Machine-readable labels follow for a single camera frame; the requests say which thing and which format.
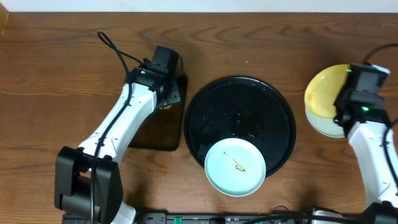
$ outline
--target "food residue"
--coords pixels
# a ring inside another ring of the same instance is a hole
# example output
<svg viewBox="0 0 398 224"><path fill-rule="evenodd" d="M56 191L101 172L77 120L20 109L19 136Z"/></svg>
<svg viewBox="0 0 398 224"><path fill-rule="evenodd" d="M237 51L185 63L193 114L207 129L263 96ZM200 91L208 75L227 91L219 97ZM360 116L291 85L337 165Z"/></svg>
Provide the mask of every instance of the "food residue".
<svg viewBox="0 0 398 224"><path fill-rule="evenodd" d="M239 165L234 159L233 159L233 161L235 162L235 169L242 171L242 172L246 172L246 170L241 165Z"/></svg>

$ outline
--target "white wall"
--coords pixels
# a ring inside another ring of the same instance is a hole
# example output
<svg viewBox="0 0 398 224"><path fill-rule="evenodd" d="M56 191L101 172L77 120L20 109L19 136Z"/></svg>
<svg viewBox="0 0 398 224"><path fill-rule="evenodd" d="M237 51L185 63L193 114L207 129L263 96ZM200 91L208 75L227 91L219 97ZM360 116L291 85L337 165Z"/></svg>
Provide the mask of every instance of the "white wall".
<svg viewBox="0 0 398 224"><path fill-rule="evenodd" d="M0 0L9 12L398 12L398 0Z"/></svg>

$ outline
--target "black mount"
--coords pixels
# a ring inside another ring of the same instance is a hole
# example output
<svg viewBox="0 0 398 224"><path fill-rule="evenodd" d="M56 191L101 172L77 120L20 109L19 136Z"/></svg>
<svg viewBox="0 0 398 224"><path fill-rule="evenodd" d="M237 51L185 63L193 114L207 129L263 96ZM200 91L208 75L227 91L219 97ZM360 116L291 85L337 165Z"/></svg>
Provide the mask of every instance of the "black mount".
<svg viewBox="0 0 398 224"><path fill-rule="evenodd" d="M82 148L64 146L55 163L54 204L81 217L90 217L90 178L80 172L88 171L92 156L83 153ZM95 220L111 223L123 200L122 180L119 165L110 156L98 159L95 181Z"/></svg>
<svg viewBox="0 0 398 224"><path fill-rule="evenodd" d="M133 68L126 76L126 83L138 83L148 86L150 91L156 91L157 106L168 106L175 81L175 70L179 54L167 47L157 46L152 61L144 58L144 63Z"/></svg>
<svg viewBox="0 0 398 224"><path fill-rule="evenodd" d="M382 108L384 98L379 96L379 89L389 73L362 64L351 64L347 72L346 82L334 103L337 113L334 122L343 127L346 137L357 121L374 121L389 126L391 122Z"/></svg>

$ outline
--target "black wire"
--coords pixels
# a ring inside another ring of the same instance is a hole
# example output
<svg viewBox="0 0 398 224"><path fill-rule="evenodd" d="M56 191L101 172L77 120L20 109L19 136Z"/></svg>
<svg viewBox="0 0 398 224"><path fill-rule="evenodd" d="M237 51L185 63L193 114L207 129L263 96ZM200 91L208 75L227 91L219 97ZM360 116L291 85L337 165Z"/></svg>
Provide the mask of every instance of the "black wire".
<svg viewBox="0 0 398 224"><path fill-rule="evenodd" d="M288 209L286 206L284 206L284 205L278 205L278 206L275 206L275 207L268 213L268 216L270 217L270 216L272 215L272 212L274 212L275 209L277 209L277 208L284 208L284 209L286 209L286 210L289 211L289 209Z"/></svg>
<svg viewBox="0 0 398 224"><path fill-rule="evenodd" d="M107 46L111 47L116 52L116 54L118 55L120 61L123 64L123 67L124 67L124 69L126 71L126 74L128 74L129 73L129 69L127 68L126 62L124 61L124 59L123 59L123 57L121 55L122 52L119 51L118 48L116 48L116 46L113 44L113 42L109 39L109 37L102 30L97 31L97 35ZM90 190L91 190L91 192L90 192L90 214L91 214L90 215L90 223L91 224L94 224L94 220L95 220L95 176L96 176L96 166L97 166L98 154L100 152L101 146L104 143L104 140L106 138L107 133L112 128L112 126L116 122L116 120L123 113L124 109L126 109L126 107L129 105L130 99L131 99L131 94L132 94L132 86L131 86L131 84L129 84L128 97L126 98L122 108L119 110L119 112L116 114L116 116L112 119L112 121L108 124L108 126L104 130L103 134L98 139L98 144L97 144L97 146L95 148L95 152L94 152L94 156L93 156L93 163L91 165L91 185L90 185Z"/></svg>
<svg viewBox="0 0 398 224"><path fill-rule="evenodd" d="M104 42L108 47L110 47L110 48L112 48L113 50L118 51L120 54L122 54L122 55L124 55L124 56L126 56L126 57L129 57L129 58L135 60L136 62L142 64L142 62L141 62L140 60L138 60L137 58L135 58L135 57L133 57L133 56L131 56L131 55L129 55L129 54L126 54L126 53L124 53L123 51L120 51L120 50L118 50L117 48L115 48L114 45L113 45L113 43L111 42L111 40L106 36L106 34L105 34L102 30L97 31L97 36L98 36L99 39L101 39L102 42Z"/></svg>
<svg viewBox="0 0 398 224"><path fill-rule="evenodd" d="M372 51L370 51L366 56L365 56L365 58L363 59L363 64L368 64L369 62L369 59L375 54L375 53L377 53L378 51L380 51L380 50L383 50L383 49L387 49L387 48L390 48L390 47L398 47L398 43L394 43L394 44L385 44L385 45L382 45L382 46L380 46L380 47L376 47L375 49L373 49Z"/></svg>
<svg viewBox="0 0 398 224"><path fill-rule="evenodd" d="M319 221L336 222L336 223L360 223L357 220L350 220L345 218L326 217L321 215L290 214L290 215L276 215L273 217L267 216L267 217L257 218L254 220L247 221L243 224L255 224L258 222L265 222L271 220L319 220Z"/></svg>
<svg viewBox="0 0 398 224"><path fill-rule="evenodd" d="M398 189L398 177L397 177L397 174L396 174L396 172L395 172L395 170L394 170L394 167L392 166L392 162L391 162L391 160L390 160L390 155L389 155L388 150L387 150L387 144L388 144L388 142L386 141L388 132L390 131L390 129L391 129L396 123L398 123L398 118L396 118L396 119L391 123L391 126L387 127L386 130L384 131L383 140L382 140L382 145L383 145L384 155L385 155L385 157L386 157L386 161L387 161L388 167L390 168L392 178L394 179L394 182L396 183L396 187L397 187L397 189Z"/></svg>

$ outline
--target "white plate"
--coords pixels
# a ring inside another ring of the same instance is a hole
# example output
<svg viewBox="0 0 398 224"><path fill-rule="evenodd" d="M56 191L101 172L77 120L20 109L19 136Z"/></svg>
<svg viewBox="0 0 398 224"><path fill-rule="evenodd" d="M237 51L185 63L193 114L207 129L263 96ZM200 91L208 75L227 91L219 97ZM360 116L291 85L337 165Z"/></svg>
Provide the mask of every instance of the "white plate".
<svg viewBox="0 0 398 224"><path fill-rule="evenodd" d="M250 142L229 138L210 148L205 171L215 189L229 196L242 197L261 186L266 177L266 162Z"/></svg>
<svg viewBox="0 0 398 224"><path fill-rule="evenodd" d="M305 109L305 115L307 116L310 124L320 133L332 137L332 138L343 138L344 130L333 122L331 118L320 118L307 109Z"/></svg>

